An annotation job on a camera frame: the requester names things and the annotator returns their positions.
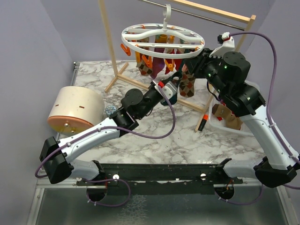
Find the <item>white round clip hanger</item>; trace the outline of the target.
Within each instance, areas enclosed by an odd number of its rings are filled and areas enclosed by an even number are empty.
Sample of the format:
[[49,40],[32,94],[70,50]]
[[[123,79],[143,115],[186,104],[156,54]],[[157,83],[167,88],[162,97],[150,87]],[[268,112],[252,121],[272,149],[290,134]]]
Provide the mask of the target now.
[[182,58],[190,58],[205,46],[204,38],[189,29],[170,25],[172,8],[167,4],[163,11],[163,23],[142,23],[129,26],[121,33],[122,50],[128,55],[138,54],[162,59],[178,59],[170,55],[172,49],[188,50]]

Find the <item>wooden hanger rack frame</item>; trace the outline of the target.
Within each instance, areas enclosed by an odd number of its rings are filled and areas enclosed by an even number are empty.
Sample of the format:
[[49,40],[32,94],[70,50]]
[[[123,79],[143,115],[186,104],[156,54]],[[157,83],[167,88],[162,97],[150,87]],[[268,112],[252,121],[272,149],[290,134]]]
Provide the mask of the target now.
[[[241,31],[249,31],[256,19],[256,15],[246,17],[188,0],[170,1],[247,24],[245,28],[240,29]],[[122,75],[128,67],[127,62],[121,70],[118,71],[108,16],[105,8],[105,1],[98,0],[98,5],[105,28],[108,48],[111,55],[111,63],[114,71],[114,78],[106,87],[105,93],[108,93],[117,80],[122,80],[142,89],[148,89],[145,84]],[[125,28],[121,33],[122,43],[120,46],[127,56],[131,56],[131,52],[135,52],[136,63],[142,76],[149,76],[152,79],[155,79],[158,73],[164,68],[169,70],[169,72],[174,72],[174,69],[181,72],[183,77],[179,78],[179,94],[185,98],[189,98],[189,94],[194,96],[194,83],[196,78],[192,78],[192,72],[188,72],[186,66],[181,65],[181,63],[184,63],[184,59],[188,59],[192,56],[196,56],[198,53],[202,53],[205,47],[205,40],[197,32],[193,32],[192,30],[177,25],[169,25],[168,22],[171,19],[172,7],[170,4],[166,4],[164,7],[164,19],[162,24],[141,23]],[[209,57],[212,57],[212,59],[218,59],[221,58],[225,52],[233,49],[239,51],[245,37],[246,35],[242,35],[242,38],[236,47],[234,39],[229,36],[229,32],[221,34],[221,41],[224,41],[224,43],[213,50],[212,53],[209,53]],[[196,125],[195,132],[199,131],[201,122],[205,119],[206,111],[213,99],[212,94],[216,94],[216,91],[214,90],[210,93],[210,97],[204,108],[182,99],[177,100],[177,95],[175,95],[177,103],[202,113],[198,124]]]

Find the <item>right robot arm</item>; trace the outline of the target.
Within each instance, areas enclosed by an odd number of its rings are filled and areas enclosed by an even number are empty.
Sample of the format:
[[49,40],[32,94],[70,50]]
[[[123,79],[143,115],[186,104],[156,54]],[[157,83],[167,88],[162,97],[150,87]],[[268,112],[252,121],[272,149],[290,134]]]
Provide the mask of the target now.
[[253,178],[269,188],[291,182],[300,168],[300,155],[276,128],[259,90],[245,82],[250,63],[239,52],[226,52],[221,57],[211,57],[210,53],[204,49],[184,60],[188,72],[213,86],[225,105],[250,129],[265,154],[260,162],[226,162],[216,170],[216,180],[226,183],[233,177]]

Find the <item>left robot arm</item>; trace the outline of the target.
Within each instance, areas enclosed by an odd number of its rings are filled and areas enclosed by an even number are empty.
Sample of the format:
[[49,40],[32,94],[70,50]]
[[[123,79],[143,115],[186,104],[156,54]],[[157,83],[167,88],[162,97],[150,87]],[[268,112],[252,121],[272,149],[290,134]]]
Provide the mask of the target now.
[[181,77],[180,73],[175,73],[165,80],[152,81],[146,93],[130,89],[121,100],[121,107],[102,122],[68,138],[46,139],[39,158],[49,182],[57,184],[67,178],[82,178],[93,185],[100,184],[104,178],[100,163],[78,160],[78,157],[104,142],[133,134],[138,121],[157,104],[170,105],[170,99],[177,95]]

